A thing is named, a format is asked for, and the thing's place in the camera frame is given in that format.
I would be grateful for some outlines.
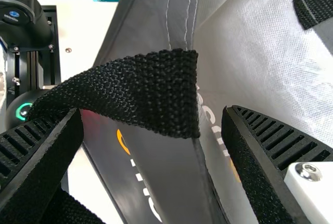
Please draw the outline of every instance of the seam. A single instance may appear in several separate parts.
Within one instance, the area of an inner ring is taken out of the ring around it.
[[[166,25],[166,31],[167,31],[167,33],[168,33],[169,49],[171,50],[170,34],[169,34],[169,27],[168,27],[168,11],[169,11],[169,4],[170,4],[170,0],[168,0],[168,4],[167,4],[167,6],[166,6],[166,12],[165,12],[165,25]]]
[[[187,5],[187,17],[185,20],[185,35],[184,35],[184,41],[185,41],[185,45],[186,45],[186,50],[188,50],[187,47],[187,40],[186,40],[186,35],[187,35],[187,21],[188,21],[188,17],[189,17],[189,5],[191,4],[191,0],[188,0],[188,5]]]
[[[193,43],[193,33],[194,33],[194,25],[196,23],[196,18],[197,18],[198,1],[199,0],[197,0],[197,2],[196,2],[196,8],[195,8],[195,11],[194,11],[193,26],[192,26],[192,32],[191,32],[191,43]]]
[[[317,21],[316,17],[314,16],[314,14],[311,12],[311,10],[309,9],[308,5],[306,4],[305,0],[301,0],[303,5],[305,6],[305,8],[307,9],[307,11],[309,12],[309,14],[311,15],[312,19],[319,24],[319,22]]]

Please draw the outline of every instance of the webbing strap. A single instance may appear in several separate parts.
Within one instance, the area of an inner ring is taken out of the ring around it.
[[[305,30],[333,17],[333,0],[293,0],[293,5]]]
[[[162,50],[91,68],[39,97],[28,119],[78,108],[164,136],[197,138],[197,58],[193,50]]]
[[[39,224],[104,224],[67,192],[58,189]]]

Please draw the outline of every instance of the ridged rubber pad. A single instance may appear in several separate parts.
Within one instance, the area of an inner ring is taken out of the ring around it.
[[[291,163],[333,161],[333,149],[313,137],[258,112],[233,108],[283,176]]]
[[[51,117],[38,118],[0,134],[0,192],[23,168],[57,122]]]
[[[4,133],[2,152],[10,158],[1,161],[10,171],[2,175],[8,185],[0,192],[0,223],[40,223],[83,140],[79,110],[57,122],[35,119]]]
[[[284,175],[294,162],[332,161],[330,147],[239,106],[223,110],[222,138],[259,223],[310,223],[284,183]]]

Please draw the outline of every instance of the black motor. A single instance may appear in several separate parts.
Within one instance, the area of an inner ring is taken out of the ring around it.
[[[0,36],[9,50],[47,47],[53,38],[37,0],[0,0]]]

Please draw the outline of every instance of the metal screw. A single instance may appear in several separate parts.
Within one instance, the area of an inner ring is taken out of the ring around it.
[[[19,86],[21,82],[18,77],[13,77],[11,81],[13,81],[17,86]]]
[[[298,163],[295,169],[302,178],[308,181],[320,181],[323,178],[321,171],[310,163]]]

